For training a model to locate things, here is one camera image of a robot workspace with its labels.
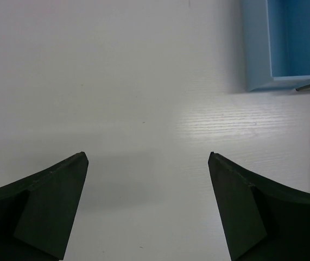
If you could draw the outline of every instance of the light blue container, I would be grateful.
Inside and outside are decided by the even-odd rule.
[[[241,0],[248,90],[310,84],[310,0]]]

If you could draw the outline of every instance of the white wood grain surface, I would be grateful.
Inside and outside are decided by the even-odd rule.
[[[237,0],[0,0],[0,186],[85,151],[66,261],[230,260],[211,151],[310,192],[310,94],[244,90]]]

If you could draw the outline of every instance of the blue tray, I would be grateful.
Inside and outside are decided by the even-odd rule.
[[[310,0],[241,0],[248,90],[310,84]]]

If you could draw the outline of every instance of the white table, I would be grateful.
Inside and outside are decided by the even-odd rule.
[[[245,93],[237,0],[0,0],[0,186],[85,151],[66,261],[230,260],[215,151],[310,192],[310,94]]]

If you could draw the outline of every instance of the blue box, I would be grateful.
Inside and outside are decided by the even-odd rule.
[[[310,84],[310,0],[241,0],[248,91]]]

